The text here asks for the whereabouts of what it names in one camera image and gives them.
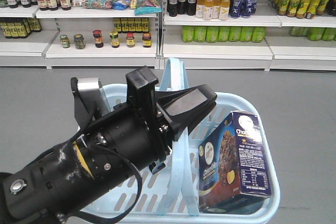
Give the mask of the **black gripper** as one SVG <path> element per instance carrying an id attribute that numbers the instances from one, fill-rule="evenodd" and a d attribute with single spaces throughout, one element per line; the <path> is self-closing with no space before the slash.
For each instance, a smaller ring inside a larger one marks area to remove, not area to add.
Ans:
<path id="1" fill-rule="evenodd" d="M 216 106 L 206 85 L 155 91 L 157 77 L 147 67 L 126 74 L 126 101 L 112 111 L 96 90 L 88 99 L 71 78 L 78 133 L 70 139 L 70 167 L 82 174 L 133 174 L 165 160 L 169 146 L 184 130 L 191 133 Z"/>

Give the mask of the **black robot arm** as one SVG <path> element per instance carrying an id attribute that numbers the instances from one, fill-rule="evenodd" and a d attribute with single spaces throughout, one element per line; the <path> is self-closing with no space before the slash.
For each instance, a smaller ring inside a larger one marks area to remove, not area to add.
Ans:
<path id="1" fill-rule="evenodd" d="M 173 142 L 192 132 L 216 105 L 206 84 L 156 91 L 158 78 L 146 66 L 126 75 L 124 103 L 109 108 L 99 87 L 90 95 L 83 80 L 71 79 L 78 132 L 37 156 L 16 173 L 1 173 L 1 223 L 116 223 L 125 217 L 99 217 L 85 206 L 135 177 L 165 167 Z"/>

